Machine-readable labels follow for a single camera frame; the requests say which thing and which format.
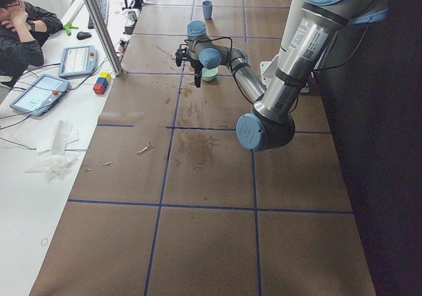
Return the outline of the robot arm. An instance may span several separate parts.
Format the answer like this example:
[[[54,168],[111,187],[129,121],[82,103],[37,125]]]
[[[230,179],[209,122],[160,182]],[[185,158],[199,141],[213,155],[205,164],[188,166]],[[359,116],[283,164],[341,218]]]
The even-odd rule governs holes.
[[[227,67],[253,105],[236,124],[240,145],[252,151],[279,148],[293,138],[291,106],[336,34],[347,26],[382,21],[387,12],[388,0],[292,0],[279,53],[262,77],[240,49],[214,44],[205,23],[193,20],[187,25],[185,43],[176,51],[176,64],[191,64],[196,86],[203,69]]]

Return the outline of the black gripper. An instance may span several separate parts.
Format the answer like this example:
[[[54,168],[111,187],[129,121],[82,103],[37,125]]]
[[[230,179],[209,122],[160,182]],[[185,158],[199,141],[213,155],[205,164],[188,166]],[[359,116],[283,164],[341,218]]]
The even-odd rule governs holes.
[[[193,53],[188,44],[180,44],[175,52],[175,64],[180,67],[183,62],[188,62],[194,67]],[[194,82],[197,88],[201,87],[201,68],[195,67]]]

